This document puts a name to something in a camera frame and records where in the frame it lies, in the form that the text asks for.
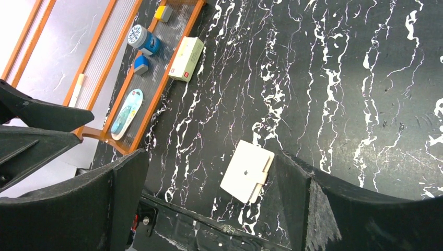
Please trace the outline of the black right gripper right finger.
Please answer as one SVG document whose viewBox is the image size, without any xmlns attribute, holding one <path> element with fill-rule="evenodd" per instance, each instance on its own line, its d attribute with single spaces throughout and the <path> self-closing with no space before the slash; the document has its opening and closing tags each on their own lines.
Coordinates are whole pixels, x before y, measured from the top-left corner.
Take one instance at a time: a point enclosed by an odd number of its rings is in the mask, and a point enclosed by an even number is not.
<svg viewBox="0 0 443 251">
<path fill-rule="evenodd" d="M 287 151 L 275 172 L 292 250 L 442 250 L 442 197 L 377 193 Z"/>
</svg>

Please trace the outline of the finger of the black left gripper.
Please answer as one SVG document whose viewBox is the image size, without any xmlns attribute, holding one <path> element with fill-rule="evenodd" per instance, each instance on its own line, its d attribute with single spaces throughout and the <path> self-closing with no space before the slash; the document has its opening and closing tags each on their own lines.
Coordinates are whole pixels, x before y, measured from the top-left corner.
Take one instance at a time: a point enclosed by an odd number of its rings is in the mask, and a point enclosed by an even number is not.
<svg viewBox="0 0 443 251">
<path fill-rule="evenodd" d="M 1 126 L 1 192 L 80 143 L 73 133 Z"/>
<path fill-rule="evenodd" d="M 32 128 L 72 132 L 95 116 L 89 110 L 34 99 L 1 79 L 1 124 L 14 118 Z"/>
</svg>

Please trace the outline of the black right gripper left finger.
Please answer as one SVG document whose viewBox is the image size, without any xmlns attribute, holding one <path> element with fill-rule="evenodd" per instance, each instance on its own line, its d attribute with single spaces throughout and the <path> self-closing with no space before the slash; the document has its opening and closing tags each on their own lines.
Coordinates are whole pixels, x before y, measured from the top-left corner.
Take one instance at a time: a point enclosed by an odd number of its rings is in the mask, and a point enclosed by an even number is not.
<svg viewBox="0 0 443 251">
<path fill-rule="evenodd" d="M 1 198 L 1 250 L 125 250 L 148 172 L 139 149 L 61 183 Z"/>
</svg>

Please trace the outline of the beige leather card holder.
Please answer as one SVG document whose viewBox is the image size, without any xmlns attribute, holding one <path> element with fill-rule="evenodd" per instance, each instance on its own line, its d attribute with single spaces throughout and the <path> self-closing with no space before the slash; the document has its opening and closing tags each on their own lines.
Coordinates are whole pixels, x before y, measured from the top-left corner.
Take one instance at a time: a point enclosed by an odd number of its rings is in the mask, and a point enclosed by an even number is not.
<svg viewBox="0 0 443 251">
<path fill-rule="evenodd" d="M 271 151 L 241 140 L 220 183 L 221 189 L 242 203 L 256 203 L 274 156 Z"/>
</svg>

